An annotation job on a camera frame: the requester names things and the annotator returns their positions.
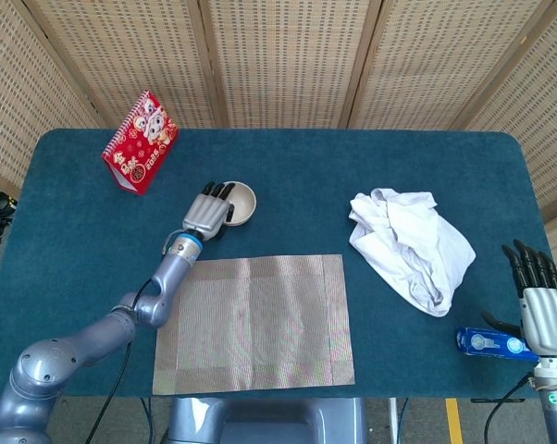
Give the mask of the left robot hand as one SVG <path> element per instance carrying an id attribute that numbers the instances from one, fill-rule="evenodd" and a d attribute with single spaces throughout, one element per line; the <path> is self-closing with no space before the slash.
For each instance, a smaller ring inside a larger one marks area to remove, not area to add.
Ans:
<path id="1" fill-rule="evenodd" d="M 234 204 L 228 198 L 234 187 L 234 182 L 208 182 L 183 218 L 182 229 L 199 241 L 209 241 L 223 232 L 222 226 L 233 218 Z"/>

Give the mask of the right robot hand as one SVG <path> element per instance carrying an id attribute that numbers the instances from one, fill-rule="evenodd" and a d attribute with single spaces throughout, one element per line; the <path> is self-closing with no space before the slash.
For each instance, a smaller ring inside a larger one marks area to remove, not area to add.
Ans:
<path id="1" fill-rule="evenodd" d="M 557 267 L 553 259 L 515 239 L 512 246 L 503 244 L 520 307 L 518 325 L 497 319 L 483 311 L 488 326 L 522 339 L 539 357 L 557 357 Z"/>

